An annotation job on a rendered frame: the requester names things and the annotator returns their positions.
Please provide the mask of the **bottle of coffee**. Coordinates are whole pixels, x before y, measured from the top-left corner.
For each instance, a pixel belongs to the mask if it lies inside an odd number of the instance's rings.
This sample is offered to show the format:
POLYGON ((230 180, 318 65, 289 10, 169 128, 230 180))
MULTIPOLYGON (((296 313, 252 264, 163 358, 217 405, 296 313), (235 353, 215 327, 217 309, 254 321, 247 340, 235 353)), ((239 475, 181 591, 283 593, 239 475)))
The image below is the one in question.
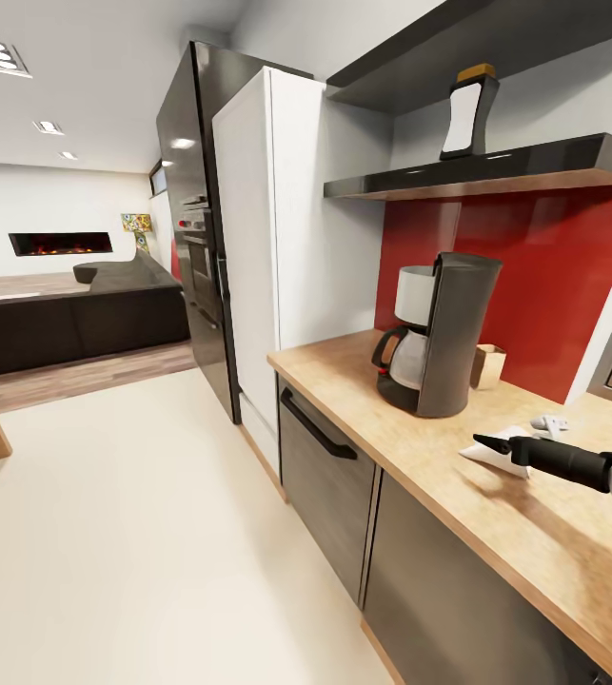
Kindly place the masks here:
POLYGON ((461 71, 449 89, 450 125, 440 161, 485 153, 485 125, 499 86, 491 64, 461 71))

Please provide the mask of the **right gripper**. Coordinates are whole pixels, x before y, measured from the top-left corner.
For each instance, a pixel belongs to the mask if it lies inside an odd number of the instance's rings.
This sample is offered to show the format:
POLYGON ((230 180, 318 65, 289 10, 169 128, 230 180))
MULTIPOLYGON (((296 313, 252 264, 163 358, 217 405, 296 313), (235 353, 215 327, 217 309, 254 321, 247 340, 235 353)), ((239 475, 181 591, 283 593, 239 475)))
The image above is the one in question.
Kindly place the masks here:
POLYGON ((489 446, 501 454, 511 454, 511 462, 523 467, 533 467, 543 473, 550 473, 571 481, 569 475, 571 460, 578 446, 548 439, 510 437, 508 440, 475 434, 473 440, 489 446))

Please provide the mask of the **paper coffee filter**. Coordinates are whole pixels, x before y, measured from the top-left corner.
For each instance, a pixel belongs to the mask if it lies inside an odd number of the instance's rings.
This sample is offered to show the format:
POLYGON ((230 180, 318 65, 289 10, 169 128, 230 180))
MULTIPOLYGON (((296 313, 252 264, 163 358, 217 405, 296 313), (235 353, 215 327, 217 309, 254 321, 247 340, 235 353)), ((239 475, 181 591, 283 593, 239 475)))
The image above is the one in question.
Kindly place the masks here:
MULTIPOLYGON (((527 437, 532 435, 527 433, 526 430, 523 430, 520 426, 511 426, 510 428, 507 428, 506 430, 503 430, 503 432, 500 432, 496 435, 496 437, 499 439, 505 440, 508 440, 510 437, 521 436, 527 437)), ((520 476, 522 478, 530 478, 529 466, 523 467, 522 465, 516 465, 515 463, 511 462, 511 454, 501 454, 500 452, 497 452, 496 450, 493 450, 492 448, 489 448, 489 446, 485 446, 480 442, 465 449, 464 451, 461 451, 460 455, 462 455, 462 457, 468 457, 469 459, 481 460, 483 462, 487 462, 488 464, 493 464, 493 466, 502 468, 506 472, 510 472, 510 474, 515 474, 516 476, 520 476)))

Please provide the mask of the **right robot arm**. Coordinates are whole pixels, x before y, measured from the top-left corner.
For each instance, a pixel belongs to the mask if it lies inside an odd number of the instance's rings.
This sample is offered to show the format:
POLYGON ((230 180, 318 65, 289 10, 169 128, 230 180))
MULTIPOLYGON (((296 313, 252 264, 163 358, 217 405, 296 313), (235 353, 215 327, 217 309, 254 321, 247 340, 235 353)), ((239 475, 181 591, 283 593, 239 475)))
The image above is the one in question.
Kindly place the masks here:
POLYGON ((511 462, 516 465, 533 467, 554 477, 612 494, 612 452, 598 454, 560 442, 560 433, 569 430, 564 417, 539 416, 530 422, 532 428, 537 429, 532 436, 505 440, 475 434, 473 440, 501 454, 511 454, 511 462))

